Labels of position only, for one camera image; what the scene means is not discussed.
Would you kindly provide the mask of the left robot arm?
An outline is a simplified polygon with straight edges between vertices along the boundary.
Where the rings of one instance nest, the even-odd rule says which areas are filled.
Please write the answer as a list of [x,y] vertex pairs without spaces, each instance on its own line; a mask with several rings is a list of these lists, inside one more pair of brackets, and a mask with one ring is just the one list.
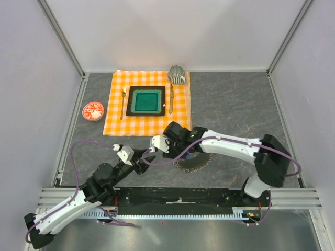
[[114,187],[130,173],[143,174],[155,156],[142,158],[145,150],[118,153],[116,166],[100,164],[85,183],[78,185],[75,192],[64,201],[43,214],[29,213],[24,217],[28,232],[25,241],[40,249],[50,244],[67,224],[83,213],[99,206],[111,205],[116,196]]

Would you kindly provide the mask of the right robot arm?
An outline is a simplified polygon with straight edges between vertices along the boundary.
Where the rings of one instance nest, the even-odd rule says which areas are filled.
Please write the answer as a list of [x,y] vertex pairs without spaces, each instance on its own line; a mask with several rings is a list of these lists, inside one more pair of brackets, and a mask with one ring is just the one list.
[[272,187],[281,188],[288,176],[291,155],[279,140],[266,134],[263,138],[239,138],[220,134],[204,127],[191,130],[171,122],[162,136],[156,137],[156,148],[163,157],[183,158],[188,153],[221,154],[255,166],[256,175],[246,179],[240,200],[246,206],[258,201],[262,193]]

